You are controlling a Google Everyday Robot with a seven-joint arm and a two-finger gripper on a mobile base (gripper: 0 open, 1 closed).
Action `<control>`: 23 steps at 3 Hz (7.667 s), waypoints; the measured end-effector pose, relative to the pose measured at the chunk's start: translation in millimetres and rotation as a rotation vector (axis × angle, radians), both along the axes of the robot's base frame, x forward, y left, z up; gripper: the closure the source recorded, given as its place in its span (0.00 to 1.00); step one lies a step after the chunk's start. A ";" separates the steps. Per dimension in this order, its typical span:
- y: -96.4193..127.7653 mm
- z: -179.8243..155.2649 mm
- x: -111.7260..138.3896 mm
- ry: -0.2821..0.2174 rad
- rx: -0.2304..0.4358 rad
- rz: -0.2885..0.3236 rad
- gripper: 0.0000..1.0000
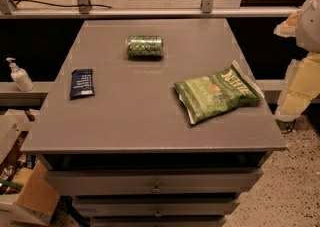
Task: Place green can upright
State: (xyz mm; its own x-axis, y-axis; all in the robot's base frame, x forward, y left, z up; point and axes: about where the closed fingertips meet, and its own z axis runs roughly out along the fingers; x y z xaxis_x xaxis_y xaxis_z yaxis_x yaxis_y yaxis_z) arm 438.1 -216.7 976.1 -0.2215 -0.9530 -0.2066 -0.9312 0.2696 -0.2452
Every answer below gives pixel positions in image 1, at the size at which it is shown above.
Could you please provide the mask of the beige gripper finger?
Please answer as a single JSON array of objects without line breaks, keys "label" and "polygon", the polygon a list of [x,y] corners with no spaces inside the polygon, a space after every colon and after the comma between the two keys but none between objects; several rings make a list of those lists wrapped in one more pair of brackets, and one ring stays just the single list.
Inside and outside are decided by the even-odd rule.
[{"label": "beige gripper finger", "polygon": [[293,59],[285,75],[275,118],[293,121],[320,95],[320,54],[309,52],[301,61]]},{"label": "beige gripper finger", "polygon": [[299,10],[292,13],[285,21],[276,26],[273,33],[280,37],[295,37],[299,13]]}]

